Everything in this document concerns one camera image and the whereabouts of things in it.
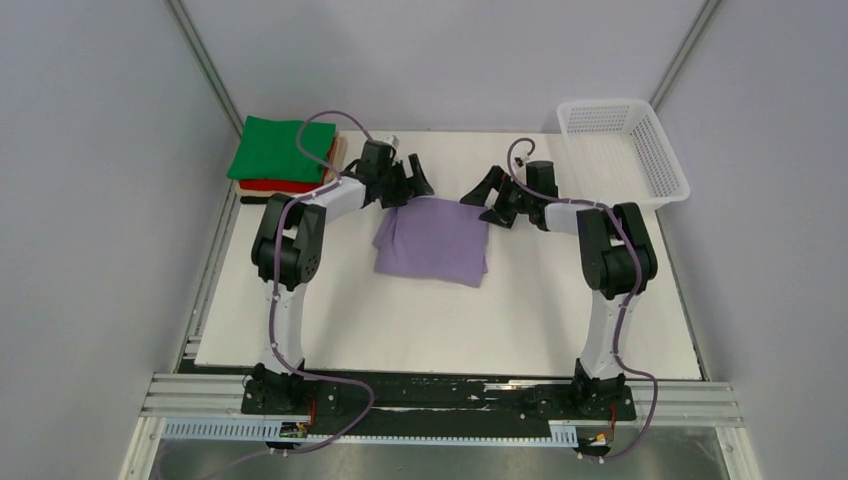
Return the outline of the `lavender t shirt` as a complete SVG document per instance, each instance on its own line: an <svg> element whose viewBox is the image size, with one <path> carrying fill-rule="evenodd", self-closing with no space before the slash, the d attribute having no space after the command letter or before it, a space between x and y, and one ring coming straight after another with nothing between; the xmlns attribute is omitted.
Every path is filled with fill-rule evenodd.
<svg viewBox="0 0 848 480"><path fill-rule="evenodd" d="M440 280L472 288L488 272L489 224L483 207L419 197L389 209L372 240L378 274Z"/></svg>

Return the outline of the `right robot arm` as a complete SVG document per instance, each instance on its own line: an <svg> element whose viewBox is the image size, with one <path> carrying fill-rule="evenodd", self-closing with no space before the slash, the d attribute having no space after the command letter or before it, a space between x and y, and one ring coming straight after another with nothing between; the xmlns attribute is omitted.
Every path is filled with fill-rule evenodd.
<svg viewBox="0 0 848 480"><path fill-rule="evenodd" d="M596 417L622 397L627 368L622 365L628 317L658 270L657 255L641 209L633 202L604 206L586 200L566 203L559 197L555 168L547 160L523 166L518 180L499 166L461 198L483 206L491 192L494 203L480 220L511 228L518 215L547 232L577 237L583 278L592 292L589 331L575 365L571 403L584 417Z"/></svg>

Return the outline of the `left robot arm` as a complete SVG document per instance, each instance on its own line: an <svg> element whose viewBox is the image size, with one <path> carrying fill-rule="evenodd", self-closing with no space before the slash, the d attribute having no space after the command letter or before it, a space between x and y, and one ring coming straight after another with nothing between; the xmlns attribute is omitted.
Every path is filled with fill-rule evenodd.
<svg viewBox="0 0 848 480"><path fill-rule="evenodd" d="M322 259L326 226L372 203L401 207L433 193L417 154L400 160L393 144L368 140L360 157L330 184L310 193L271 197L251 249L268 304L266 345L248 382L252 397L267 394L283 413L296 412L305 403L303 310L307 286Z"/></svg>

